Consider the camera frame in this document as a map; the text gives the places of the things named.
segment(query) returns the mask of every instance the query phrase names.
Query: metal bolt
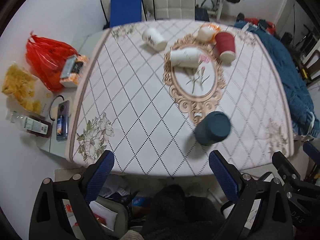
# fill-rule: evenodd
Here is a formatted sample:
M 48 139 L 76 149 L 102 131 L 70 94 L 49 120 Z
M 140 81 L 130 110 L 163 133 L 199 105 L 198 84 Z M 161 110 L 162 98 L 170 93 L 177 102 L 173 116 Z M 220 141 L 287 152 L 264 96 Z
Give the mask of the metal bolt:
M 72 176 L 72 178 L 73 178 L 74 180 L 78 180 L 78 179 L 81 178 L 81 175 L 80 175 L 80 174 L 75 174 L 75 175 Z
M 251 179 L 251 176 L 249 174 L 243 174 L 242 175 L 242 178 L 244 178 L 245 180 L 250 180 Z
M 50 178 L 46 178 L 43 180 L 43 184 L 48 184 L 50 182 Z
M 281 183 L 281 181 L 278 178 L 274 178 L 273 182 L 276 183 L 276 184 L 280 184 Z

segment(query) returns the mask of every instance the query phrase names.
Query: diamond pattern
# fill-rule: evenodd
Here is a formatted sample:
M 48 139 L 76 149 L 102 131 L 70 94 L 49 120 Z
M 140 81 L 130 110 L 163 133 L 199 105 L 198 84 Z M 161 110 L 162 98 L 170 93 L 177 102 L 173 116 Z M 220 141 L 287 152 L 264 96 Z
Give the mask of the diamond pattern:
M 203 22 L 163 20 L 137 23 L 133 33 L 115 39 L 109 36 L 102 47 L 85 88 L 77 131 L 83 133 L 87 121 L 105 112 L 114 137 L 107 149 L 115 154 L 114 172 L 154 176 L 211 174 L 208 154 L 219 150 L 238 169 L 271 163 L 268 127 L 275 123 L 289 137 L 287 104 L 280 94 L 276 70 L 257 39 L 254 46 L 235 37 L 236 60 L 223 66 L 226 87 L 218 111 L 227 114 L 231 133 L 223 142 L 203 147 L 195 140 L 194 125 L 183 114 L 163 84 L 164 54 L 177 39 L 196 33 Z M 167 40 L 162 52 L 151 49 L 141 38 L 148 27 L 156 28 Z M 221 28 L 232 33 L 230 26 Z M 284 145 L 292 154 L 291 141 Z M 74 161 L 85 165 L 74 145 Z

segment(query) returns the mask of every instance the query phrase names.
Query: blue cushion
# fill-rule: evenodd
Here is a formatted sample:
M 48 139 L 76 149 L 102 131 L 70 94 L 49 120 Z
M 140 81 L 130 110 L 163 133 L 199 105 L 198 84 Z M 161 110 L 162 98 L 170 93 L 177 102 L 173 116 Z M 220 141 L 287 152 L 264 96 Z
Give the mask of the blue cushion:
M 111 0 L 110 27 L 141 22 L 141 0 Z

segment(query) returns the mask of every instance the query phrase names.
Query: blue blanket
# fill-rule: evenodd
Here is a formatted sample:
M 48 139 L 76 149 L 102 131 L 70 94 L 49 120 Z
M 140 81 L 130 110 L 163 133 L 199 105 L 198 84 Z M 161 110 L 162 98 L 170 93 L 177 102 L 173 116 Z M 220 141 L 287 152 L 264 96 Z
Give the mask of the blue blanket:
M 246 24 L 247 22 L 240 21 L 235 24 L 235 27 L 242 29 Z M 250 31 L 259 36 L 279 73 L 288 100 L 293 132 L 317 137 L 320 131 L 319 120 L 315 117 L 307 86 L 297 72 L 290 53 L 280 41 L 261 28 L 250 27 Z M 313 116 L 315 117 L 314 125 L 308 133 Z

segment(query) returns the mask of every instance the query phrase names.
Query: yellow snack bag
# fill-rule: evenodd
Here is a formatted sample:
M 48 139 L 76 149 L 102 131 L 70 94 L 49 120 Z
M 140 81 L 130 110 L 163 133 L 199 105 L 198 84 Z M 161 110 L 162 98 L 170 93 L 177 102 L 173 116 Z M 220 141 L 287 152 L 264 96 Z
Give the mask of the yellow snack bag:
M 41 116 L 47 116 L 53 100 L 53 93 L 41 80 L 16 63 L 7 70 L 2 93 L 17 100 L 26 110 Z

